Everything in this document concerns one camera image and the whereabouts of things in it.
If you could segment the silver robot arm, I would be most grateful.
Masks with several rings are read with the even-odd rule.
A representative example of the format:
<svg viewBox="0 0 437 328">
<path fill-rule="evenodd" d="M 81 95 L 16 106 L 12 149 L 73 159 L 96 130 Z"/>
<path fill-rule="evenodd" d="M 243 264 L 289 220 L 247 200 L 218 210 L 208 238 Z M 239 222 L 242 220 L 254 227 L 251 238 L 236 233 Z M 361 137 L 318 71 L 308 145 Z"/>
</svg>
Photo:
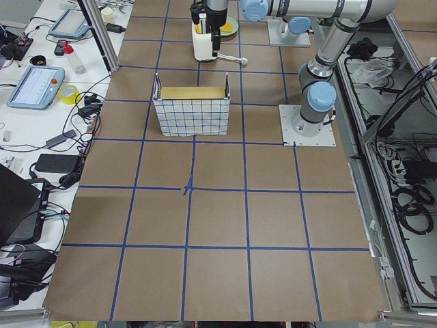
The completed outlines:
<svg viewBox="0 0 437 328">
<path fill-rule="evenodd" d="M 324 118 L 333 108 L 337 93 L 329 83 L 333 69 L 361 23 L 378 21 L 389 15 L 398 1 L 243 1 L 247 21 L 257 23 L 267 16 L 308 16 L 333 18 L 328 35 L 315 57 L 299 72 L 302 89 L 300 111 L 292 118 L 292 128 L 305 137 L 316 136 Z"/>
<path fill-rule="evenodd" d="M 190 11 L 192 22 L 198 25 L 200 14 L 206 14 L 206 30 L 211 33 L 212 57 L 217 57 L 220 50 L 221 30 L 226 23 L 228 0 L 193 1 Z"/>
</svg>

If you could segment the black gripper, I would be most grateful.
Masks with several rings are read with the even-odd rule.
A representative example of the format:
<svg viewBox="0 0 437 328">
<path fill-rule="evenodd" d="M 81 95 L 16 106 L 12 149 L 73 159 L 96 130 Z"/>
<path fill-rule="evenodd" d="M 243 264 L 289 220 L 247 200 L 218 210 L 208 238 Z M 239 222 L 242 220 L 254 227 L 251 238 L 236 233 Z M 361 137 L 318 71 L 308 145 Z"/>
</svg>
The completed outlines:
<svg viewBox="0 0 437 328">
<path fill-rule="evenodd" d="M 200 21 L 199 15 L 206 14 L 206 26 L 212 33 L 212 56 L 217 57 L 220 51 L 220 27 L 226 23 L 228 0 L 201 0 L 193 1 L 190 7 L 191 18 L 194 24 Z"/>
</svg>

